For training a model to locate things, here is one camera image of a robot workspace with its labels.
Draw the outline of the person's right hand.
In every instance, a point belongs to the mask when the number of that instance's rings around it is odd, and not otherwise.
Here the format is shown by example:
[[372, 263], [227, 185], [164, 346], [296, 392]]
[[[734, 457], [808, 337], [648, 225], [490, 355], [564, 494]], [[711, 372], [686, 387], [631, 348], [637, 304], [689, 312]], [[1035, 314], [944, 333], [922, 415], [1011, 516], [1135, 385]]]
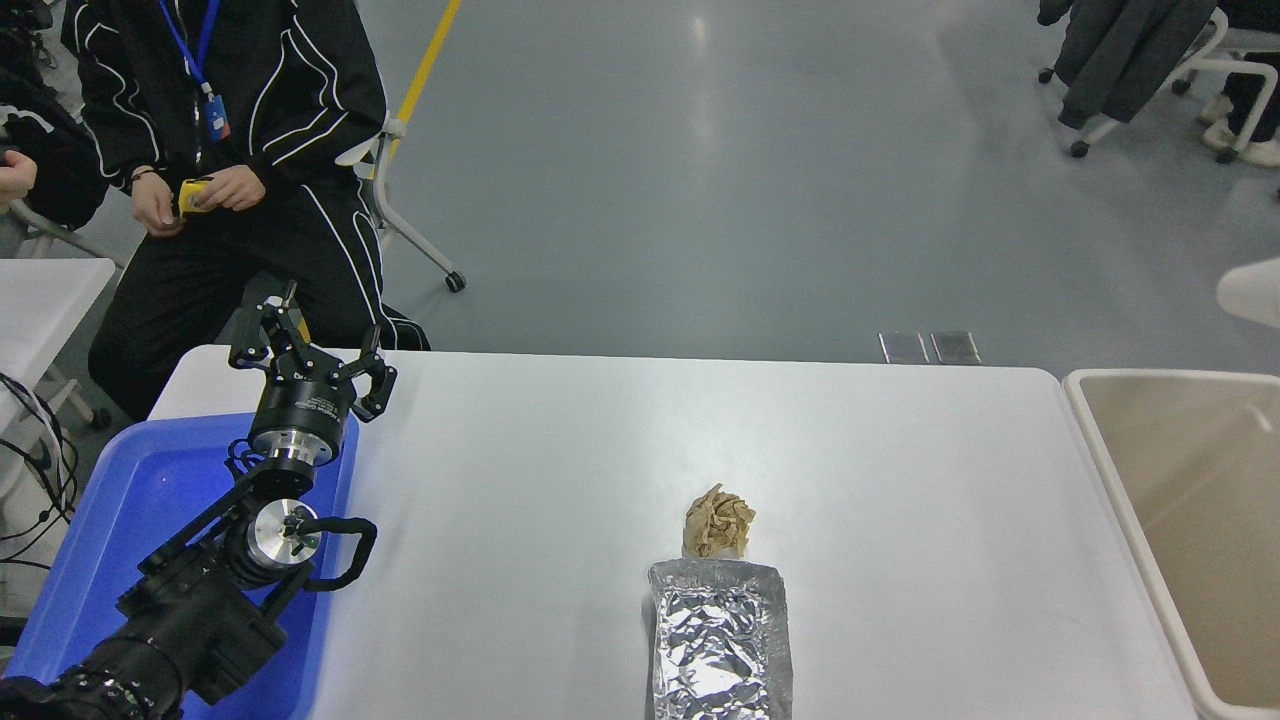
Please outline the person's right hand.
[[172, 238], [182, 233], [184, 224], [174, 214], [173, 192], [165, 179], [151, 165], [142, 165], [131, 176], [132, 217], [151, 238]]

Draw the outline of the person's left hand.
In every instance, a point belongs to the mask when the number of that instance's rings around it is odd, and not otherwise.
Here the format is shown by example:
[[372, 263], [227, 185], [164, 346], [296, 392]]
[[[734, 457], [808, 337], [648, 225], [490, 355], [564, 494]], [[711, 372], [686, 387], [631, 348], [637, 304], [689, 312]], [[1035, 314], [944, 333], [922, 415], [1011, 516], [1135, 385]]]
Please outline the person's left hand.
[[259, 176], [250, 167], [239, 164], [207, 176], [205, 184], [192, 199], [192, 205], [207, 211], [244, 211], [259, 205], [266, 192]]

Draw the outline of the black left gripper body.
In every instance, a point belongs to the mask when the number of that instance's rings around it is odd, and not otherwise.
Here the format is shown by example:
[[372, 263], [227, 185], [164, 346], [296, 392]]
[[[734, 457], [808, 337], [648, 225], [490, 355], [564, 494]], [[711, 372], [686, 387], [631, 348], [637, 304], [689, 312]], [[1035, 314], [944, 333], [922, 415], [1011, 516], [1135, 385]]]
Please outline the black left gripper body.
[[355, 384], [320, 379], [297, 379], [268, 374], [259, 406], [250, 425], [250, 441], [266, 443], [273, 432], [296, 430], [324, 443], [340, 443], [355, 404]]

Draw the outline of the person's hand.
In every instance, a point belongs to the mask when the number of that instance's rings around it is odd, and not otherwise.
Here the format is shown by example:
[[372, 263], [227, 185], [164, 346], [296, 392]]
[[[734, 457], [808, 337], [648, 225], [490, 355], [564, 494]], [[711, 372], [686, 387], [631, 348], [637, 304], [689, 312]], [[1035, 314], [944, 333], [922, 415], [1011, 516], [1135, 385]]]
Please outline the person's hand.
[[37, 163], [23, 152], [9, 149], [3, 152], [1, 161], [1, 215], [12, 210], [12, 205], [23, 200], [35, 187], [38, 178]]

